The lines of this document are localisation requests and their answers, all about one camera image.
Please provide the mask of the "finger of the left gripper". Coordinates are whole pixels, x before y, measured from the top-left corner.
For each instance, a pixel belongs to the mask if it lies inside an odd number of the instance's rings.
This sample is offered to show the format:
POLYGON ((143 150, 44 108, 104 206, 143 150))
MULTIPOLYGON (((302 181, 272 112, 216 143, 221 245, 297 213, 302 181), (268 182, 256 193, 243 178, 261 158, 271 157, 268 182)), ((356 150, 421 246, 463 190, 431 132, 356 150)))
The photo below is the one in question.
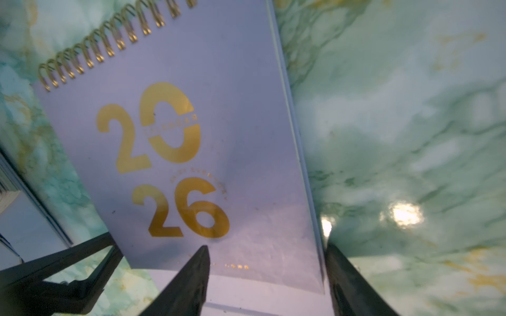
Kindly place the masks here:
POLYGON ((67 250, 1 271, 1 315, 90 313, 123 258, 109 233, 67 250), (84 276, 66 274, 102 250, 107 254, 84 276))

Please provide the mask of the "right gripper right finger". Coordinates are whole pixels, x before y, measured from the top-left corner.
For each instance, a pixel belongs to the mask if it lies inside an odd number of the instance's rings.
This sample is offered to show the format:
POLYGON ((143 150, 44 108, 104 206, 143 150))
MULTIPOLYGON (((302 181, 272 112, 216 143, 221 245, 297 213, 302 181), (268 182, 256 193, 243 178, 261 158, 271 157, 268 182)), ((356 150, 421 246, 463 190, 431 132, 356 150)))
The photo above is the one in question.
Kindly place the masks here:
POLYGON ((325 251, 330 295, 336 315, 394 315, 398 313, 371 287, 332 243, 325 251))

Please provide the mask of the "purple calendar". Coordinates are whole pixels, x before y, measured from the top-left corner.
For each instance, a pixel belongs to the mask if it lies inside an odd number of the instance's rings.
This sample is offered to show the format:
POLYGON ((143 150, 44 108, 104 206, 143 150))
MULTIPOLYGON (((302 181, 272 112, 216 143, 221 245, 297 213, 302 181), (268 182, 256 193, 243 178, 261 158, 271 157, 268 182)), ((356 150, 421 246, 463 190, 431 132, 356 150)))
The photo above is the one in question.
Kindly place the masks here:
POLYGON ((206 314, 333 314, 271 1, 137 1, 38 74, 131 267, 163 288, 207 246, 206 314))

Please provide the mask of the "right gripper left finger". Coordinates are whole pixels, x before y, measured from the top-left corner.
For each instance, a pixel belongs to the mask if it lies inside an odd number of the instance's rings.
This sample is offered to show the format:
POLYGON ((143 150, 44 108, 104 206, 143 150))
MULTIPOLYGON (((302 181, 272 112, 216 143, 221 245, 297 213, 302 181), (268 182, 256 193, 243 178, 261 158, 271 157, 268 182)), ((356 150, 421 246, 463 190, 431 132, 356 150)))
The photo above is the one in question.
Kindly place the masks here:
POLYGON ((208 246, 202 246, 141 314, 201 315, 209 276, 210 254, 208 246))

